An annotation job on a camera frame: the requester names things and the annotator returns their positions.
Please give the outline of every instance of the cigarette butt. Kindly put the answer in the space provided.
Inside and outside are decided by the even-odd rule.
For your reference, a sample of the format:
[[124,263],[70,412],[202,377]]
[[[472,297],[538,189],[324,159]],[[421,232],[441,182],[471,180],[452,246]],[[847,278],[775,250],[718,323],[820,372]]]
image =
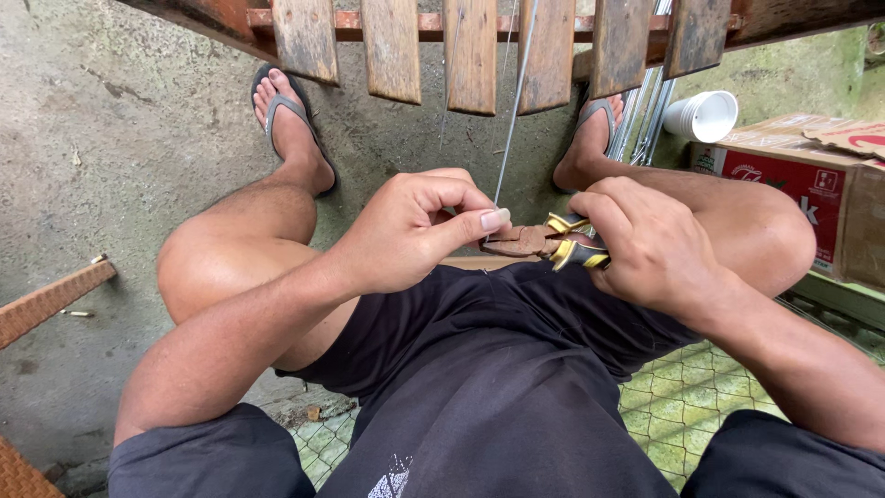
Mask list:
[[319,420],[319,407],[315,405],[309,405],[307,407],[307,419],[311,422],[316,422]]

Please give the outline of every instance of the hand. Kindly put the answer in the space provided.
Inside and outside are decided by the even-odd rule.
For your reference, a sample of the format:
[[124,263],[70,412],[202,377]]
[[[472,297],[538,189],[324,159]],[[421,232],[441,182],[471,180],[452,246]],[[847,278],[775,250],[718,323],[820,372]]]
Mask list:
[[420,282],[460,246],[510,226],[510,211],[496,210],[464,169],[400,174],[375,192],[327,256],[357,295],[396,292]]
[[587,216],[608,246],[612,264],[590,277],[612,296],[684,320],[738,278],[716,261],[687,206],[630,178],[594,183],[568,208]]

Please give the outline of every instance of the white plastic cup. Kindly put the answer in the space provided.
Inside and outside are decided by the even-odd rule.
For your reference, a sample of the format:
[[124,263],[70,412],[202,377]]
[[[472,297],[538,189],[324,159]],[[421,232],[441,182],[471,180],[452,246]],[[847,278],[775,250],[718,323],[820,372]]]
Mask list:
[[670,104],[664,129],[695,142],[712,144],[728,135],[737,122],[737,99],[725,90],[704,91]]

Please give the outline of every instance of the gray flip-flop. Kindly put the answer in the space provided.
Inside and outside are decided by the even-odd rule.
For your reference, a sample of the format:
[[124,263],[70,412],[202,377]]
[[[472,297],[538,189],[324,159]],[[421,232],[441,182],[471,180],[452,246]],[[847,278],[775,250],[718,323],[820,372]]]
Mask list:
[[[583,107],[584,104],[587,102],[588,95],[589,95],[589,93],[587,91],[585,91],[583,97],[581,98],[581,102],[579,103],[580,107]],[[612,142],[614,141],[614,111],[612,111],[612,105],[609,104],[608,100],[605,98],[599,98],[598,100],[594,100],[592,103],[590,103],[590,105],[589,105],[589,107],[587,107],[587,109],[584,109],[583,111],[581,111],[581,113],[578,115],[578,120],[574,125],[574,132],[572,132],[572,139],[568,141],[568,147],[572,146],[572,142],[574,141],[574,134],[576,134],[578,132],[578,128],[580,128],[581,125],[584,124],[584,122],[587,121],[590,118],[590,116],[592,116],[593,113],[595,113],[599,109],[605,109],[605,117],[608,118],[609,142],[605,146],[604,153],[608,152],[609,147],[612,146]],[[565,156],[566,156],[566,154],[563,153],[562,157],[559,158],[559,161],[557,161],[557,164],[559,164],[559,162],[562,161],[562,158],[564,158]],[[550,186],[553,187],[554,191],[556,191],[557,193],[560,193],[560,194],[572,195],[572,194],[578,192],[575,189],[560,189],[553,182],[553,175],[550,175]]]
[[[271,69],[280,69],[279,67],[273,64],[264,64],[261,66],[258,71],[255,73],[255,78],[252,81],[252,89],[249,94],[249,100],[252,101],[252,110],[255,110],[255,100],[252,96],[255,95],[258,85],[261,84],[261,80],[264,78],[269,78],[269,74]],[[335,182],[332,183],[332,186],[327,191],[322,191],[317,195],[317,198],[325,197],[331,194],[335,189],[338,188],[338,185],[341,184],[341,178],[338,176],[338,168],[335,167],[335,163],[328,157],[326,154],[326,148],[323,147],[323,143],[319,140],[319,136],[317,136],[317,131],[313,128],[313,123],[311,123],[311,105],[307,101],[307,94],[304,93],[304,90],[301,88],[301,85],[295,79],[295,76],[286,73],[282,69],[280,71],[285,74],[289,78],[289,85],[291,85],[292,89],[295,91],[295,94],[298,95],[298,98],[304,102],[304,106],[300,106],[294,100],[289,97],[286,97],[280,93],[273,96],[271,99],[270,105],[267,107],[267,116],[265,117],[265,135],[267,139],[271,143],[271,149],[273,149],[273,153],[277,155],[278,158],[282,160],[282,156],[276,150],[276,145],[273,144],[273,117],[276,114],[277,106],[282,105],[287,107],[296,116],[302,119],[305,123],[307,123],[307,128],[311,131],[313,135],[313,141],[319,147],[319,152],[322,153],[323,159],[326,160],[328,165],[332,168],[332,172],[335,174]]]

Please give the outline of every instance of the foot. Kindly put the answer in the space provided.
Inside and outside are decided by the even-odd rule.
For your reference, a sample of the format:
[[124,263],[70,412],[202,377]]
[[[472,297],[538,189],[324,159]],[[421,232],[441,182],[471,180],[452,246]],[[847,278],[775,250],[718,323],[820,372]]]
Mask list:
[[[620,95],[608,97],[607,100],[612,107],[614,128],[617,129],[623,119],[624,101]],[[581,111],[583,112],[592,103],[592,100],[585,102]],[[588,175],[584,171],[592,167],[594,160],[605,157],[608,139],[608,116],[605,115],[605,109],[599,109],[577,129],[566,155],[553,170],[553,182],[556,186],[560,189],[586,188],[589,182],[586,180]]]
[[[255,117],[265,127],[267,107],[277,93],[289,97],[296,104],[304,106],[298,95],[289,84],[289,78],[279,69],[271,69],[268,77],[261,80],[256,93]],[[278,105],[273,115],[273,146],[283,158],[283,164],[277,173],[286,175],[290,180],[304,183],[316,195],[332,188],[335,183],[335,172],[323,159],[322,152],[313,141],[311,129],[307,123],[284,105]]]

